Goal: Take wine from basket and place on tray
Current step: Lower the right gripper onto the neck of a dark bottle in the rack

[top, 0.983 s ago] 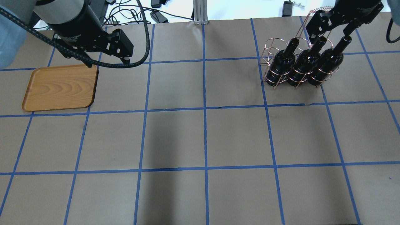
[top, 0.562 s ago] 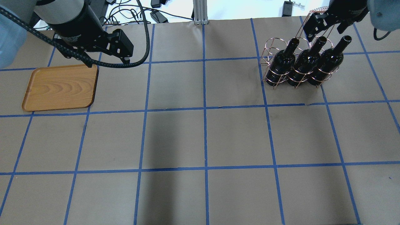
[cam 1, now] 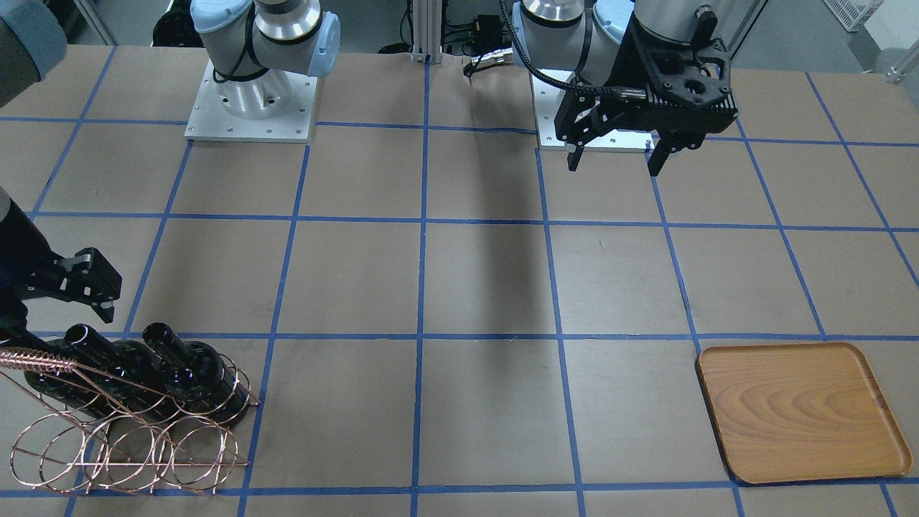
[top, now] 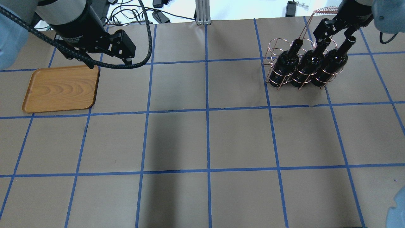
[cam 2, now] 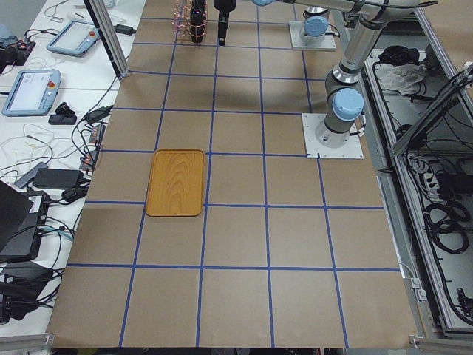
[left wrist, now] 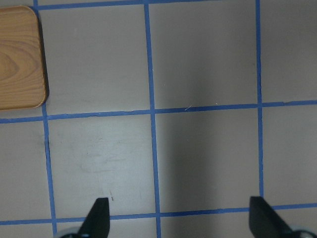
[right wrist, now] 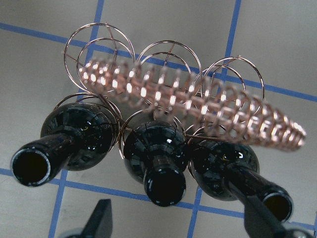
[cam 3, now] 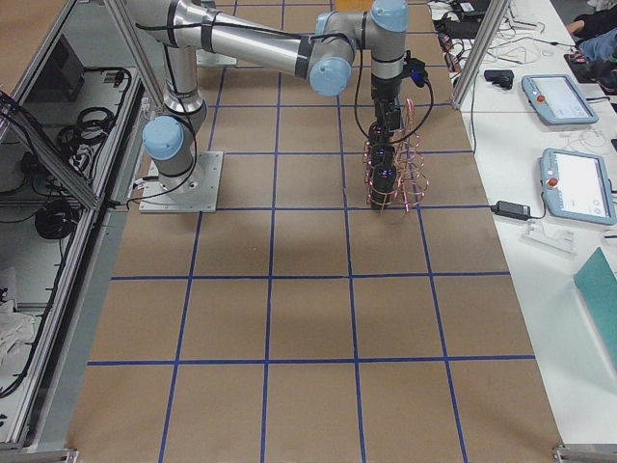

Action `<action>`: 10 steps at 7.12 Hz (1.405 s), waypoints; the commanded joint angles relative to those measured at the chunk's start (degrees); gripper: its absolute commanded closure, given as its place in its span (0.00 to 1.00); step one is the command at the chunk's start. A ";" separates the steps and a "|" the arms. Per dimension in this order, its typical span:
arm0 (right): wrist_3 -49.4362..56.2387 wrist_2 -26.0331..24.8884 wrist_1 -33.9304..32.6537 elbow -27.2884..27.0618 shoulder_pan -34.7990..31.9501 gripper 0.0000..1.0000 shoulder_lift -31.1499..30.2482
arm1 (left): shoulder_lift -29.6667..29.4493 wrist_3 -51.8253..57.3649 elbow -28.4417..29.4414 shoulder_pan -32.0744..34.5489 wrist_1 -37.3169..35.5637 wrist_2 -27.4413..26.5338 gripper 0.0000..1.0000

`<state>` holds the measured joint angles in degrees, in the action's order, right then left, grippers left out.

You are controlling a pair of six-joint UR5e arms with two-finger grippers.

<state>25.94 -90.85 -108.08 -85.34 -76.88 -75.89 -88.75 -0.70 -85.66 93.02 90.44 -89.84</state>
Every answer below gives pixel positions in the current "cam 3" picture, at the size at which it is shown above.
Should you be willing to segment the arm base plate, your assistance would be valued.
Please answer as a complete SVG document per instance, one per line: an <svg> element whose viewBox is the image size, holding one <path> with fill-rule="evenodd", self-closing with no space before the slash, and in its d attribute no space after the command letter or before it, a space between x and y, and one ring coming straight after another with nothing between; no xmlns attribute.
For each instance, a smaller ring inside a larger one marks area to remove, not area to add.
<svg viewBox="0 0 617 463"><path fill-rule="evenodd" d="M151 161L148 175L155 179L144 183L146 198L140 201L139 210L144 213L214 213L223 161L222 151L201 151L192 173L177 178L160 177Z"/></svg>

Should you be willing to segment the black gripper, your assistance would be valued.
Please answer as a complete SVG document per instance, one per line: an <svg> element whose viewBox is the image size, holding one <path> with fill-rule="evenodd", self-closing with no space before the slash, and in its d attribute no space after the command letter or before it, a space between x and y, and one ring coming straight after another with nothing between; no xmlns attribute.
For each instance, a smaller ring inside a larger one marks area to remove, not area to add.
<svg viewBox="0 0 617 463"><path fill-rule="evenodd" d="M387 130L399 130L401 126L401 108L397 103L400 87L400 77L390 79L371 77L371 97L376 122Z"/></svg>

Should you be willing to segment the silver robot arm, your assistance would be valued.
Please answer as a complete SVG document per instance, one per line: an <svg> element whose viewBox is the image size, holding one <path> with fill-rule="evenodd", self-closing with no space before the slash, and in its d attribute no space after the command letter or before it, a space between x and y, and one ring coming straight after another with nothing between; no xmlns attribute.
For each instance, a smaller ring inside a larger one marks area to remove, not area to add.
<svg viewBox="0 0 617 463"><path fill-rule="evenodd" d="M165 108L177 114L204 113L198 91L197 52L222 54L306 79L319 95L343 92L351 77L356 53L371 57L371 97L381 134L367 134L371 145L389 144L400 125L394 104L403 79L422 87L428 78L423 63L406 49L408 5L404 1L375 1L366 12L325 12L315 32L287 33L224 14L197 1L130 1L134 26L163 46Z"/></svg>

